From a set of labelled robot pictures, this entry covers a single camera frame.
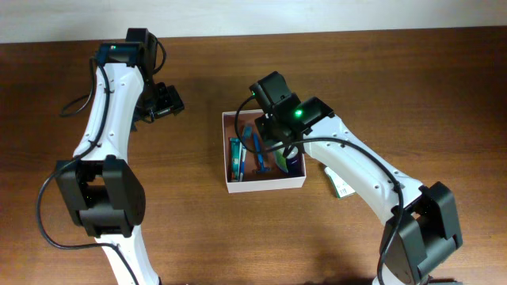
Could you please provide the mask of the blue disposable razor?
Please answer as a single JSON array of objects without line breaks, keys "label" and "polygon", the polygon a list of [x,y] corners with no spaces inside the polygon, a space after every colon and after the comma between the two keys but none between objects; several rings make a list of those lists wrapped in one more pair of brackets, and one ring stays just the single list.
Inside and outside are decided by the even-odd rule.
[{"label": "blue disposable razor", "polygon": [[265,166],[265,160],[263,158],[263,155],[261,154],[261,144],[258,138],[257,134],[253,134],[253,143],[256,151],[257,156],[257,164],[258,168],[254,171],[256,174],[262,174],[270,172],[271,169],[268,166]]}]

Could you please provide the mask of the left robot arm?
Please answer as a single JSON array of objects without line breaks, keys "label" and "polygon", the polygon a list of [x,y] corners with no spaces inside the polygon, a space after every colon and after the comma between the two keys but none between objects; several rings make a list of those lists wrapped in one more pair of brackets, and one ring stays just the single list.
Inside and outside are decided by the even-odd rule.
[{"label": "left robot arm", "polygon": [[128,140],[138,121],[183,111],[172,85],[155,82],[165,49],[146,28],[129,28],[122,43],[103,43],[90,60],[91,107],[82,139],[69,161],[58,161],[56,181],[73,223],[103,248],[119,284],[159,284],[143,241],[143,186],[128,165]]}]

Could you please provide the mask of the blue white toothbrush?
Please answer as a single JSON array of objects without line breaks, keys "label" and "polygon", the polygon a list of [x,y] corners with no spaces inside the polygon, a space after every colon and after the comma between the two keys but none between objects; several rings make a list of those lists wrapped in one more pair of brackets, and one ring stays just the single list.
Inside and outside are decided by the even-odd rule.
[{"label": "blue white toothbrush", "polygon": [[240,169],[239,169],[239,181],[243,182],[244,174],[245,174],[245,164],[246,164],[246,140],[251,137],[252,134],[252,125],[246,124],[242,130],[242,152],[241,152],[241,161],[240,161]]}]

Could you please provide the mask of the green toothpaste tube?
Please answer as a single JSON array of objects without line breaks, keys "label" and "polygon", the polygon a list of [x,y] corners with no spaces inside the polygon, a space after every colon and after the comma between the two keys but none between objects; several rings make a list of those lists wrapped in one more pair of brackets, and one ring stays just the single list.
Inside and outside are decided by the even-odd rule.
[{"label": "green toothpaste tube", "polygon": [[238,138],[230,138],[231,148],[231,182],[238,182],[241,165],[241,143]]}]

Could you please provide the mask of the clear spray bottle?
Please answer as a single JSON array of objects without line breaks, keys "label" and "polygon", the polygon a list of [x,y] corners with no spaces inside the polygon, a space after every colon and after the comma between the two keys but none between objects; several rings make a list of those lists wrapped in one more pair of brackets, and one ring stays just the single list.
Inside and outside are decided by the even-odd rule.
[{"label": "clear spray bottle", "polygon": [[299,150],[295,146],[276,150],[274,157],[276,166],[283,173],[290,177],[297,177],[301,174]]}]

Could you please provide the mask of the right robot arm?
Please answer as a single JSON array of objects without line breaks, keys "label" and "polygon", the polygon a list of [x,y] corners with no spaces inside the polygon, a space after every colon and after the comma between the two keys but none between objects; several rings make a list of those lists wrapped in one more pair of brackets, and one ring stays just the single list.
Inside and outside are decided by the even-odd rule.
[{"label": "right robot arm", "polygon": [[427,284],[463,244],[456,199],[437,181],[426,186],[361,142],[317,97],[301,101],[274,71],[250,86],[263,115],[255,120],[274,152],[301,154],[335,172],[384,226],[375,284]]}]

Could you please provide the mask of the green white packet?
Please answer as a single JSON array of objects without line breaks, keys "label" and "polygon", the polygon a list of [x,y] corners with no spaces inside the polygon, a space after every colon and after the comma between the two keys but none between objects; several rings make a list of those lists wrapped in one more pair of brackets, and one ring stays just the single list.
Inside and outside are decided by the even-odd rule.
[{"label": "green white packet", "polygon": [[326,166],[324,168],[324,172],[330,179],[330,182],[335,191],[335,196],[338,199],[343,199],[356,193],[353,188],[348,185],[340,176],[338,176],[330,167]]}]

